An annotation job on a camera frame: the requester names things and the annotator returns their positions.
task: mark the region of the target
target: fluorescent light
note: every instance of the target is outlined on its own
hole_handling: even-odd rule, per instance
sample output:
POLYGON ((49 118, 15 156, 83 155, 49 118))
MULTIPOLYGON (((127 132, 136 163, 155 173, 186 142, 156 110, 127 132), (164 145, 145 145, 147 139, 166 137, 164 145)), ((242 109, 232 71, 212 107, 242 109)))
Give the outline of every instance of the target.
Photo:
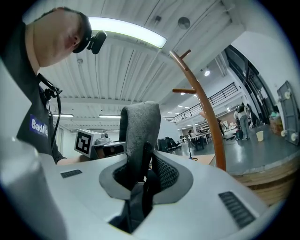
MULTIPOLYGON (((53 117, 58 117, 58 114, 52 114, 53 117)), ((60 115, 61 118, 72 118, 74 117, 73 114, 61 114, 60 115)))
POLYGON ((100 118, 121 118, 121 116, 99 115, 100 118))
POLYGON ((124 34, 150 43, 158 48, 163 48, 167 42, 167 39, 163 36, 130 22, 104 17, 89 17, 89 21, 92 30, 103 30, 124 34))
POLYGON ((204 73, 204 76, 207 77, 209 74, 210 74, 210 71, 209 71, 209 70, 206 70, 205 73, 204 73))

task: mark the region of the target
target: box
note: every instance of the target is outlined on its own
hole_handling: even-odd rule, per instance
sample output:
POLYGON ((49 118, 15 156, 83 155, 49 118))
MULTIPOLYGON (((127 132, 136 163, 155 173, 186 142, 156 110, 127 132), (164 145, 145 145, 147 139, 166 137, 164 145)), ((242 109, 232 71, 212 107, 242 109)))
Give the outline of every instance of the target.
POLYGON ((281 136, 281 131, 283 131, 283 125, 280 117, 269 118, 270 127, 274 134, 281 136))

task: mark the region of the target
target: name badge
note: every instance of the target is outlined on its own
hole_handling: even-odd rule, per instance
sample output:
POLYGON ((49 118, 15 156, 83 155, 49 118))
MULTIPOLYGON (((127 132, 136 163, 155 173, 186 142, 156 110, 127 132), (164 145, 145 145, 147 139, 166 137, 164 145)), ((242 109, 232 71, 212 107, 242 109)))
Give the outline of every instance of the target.
POLYGON ((30 131, 48 137, 48 126, 38 120, 32 114, 30 115, 30 131))

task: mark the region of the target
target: black shirt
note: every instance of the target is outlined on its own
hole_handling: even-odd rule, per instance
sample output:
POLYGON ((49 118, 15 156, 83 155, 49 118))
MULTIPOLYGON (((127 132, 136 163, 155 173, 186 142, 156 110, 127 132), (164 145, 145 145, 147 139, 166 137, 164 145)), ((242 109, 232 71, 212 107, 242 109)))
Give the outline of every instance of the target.
POLYGON ((57 163, 64 157, 58 151, 56 143, 53 150, 51 148, 54 132, 53 119, 51 114, 48 115, 48 110, 40 97, 40 80, 35 75, 28 59, 25 27, 23 22, 16 27, 1 55, 11 76, 32 103, 23 119, 17 138, 31 144, 40 153, 52 155, 57 163))

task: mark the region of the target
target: white bucket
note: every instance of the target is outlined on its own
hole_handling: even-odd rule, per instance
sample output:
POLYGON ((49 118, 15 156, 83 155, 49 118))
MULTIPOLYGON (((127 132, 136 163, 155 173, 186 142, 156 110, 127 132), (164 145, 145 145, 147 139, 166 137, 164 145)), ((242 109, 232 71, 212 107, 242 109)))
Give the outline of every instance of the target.
POLYGON ((256 133, 257 140, 261 142, 263 140, 263 131, 259 131, 256 133))

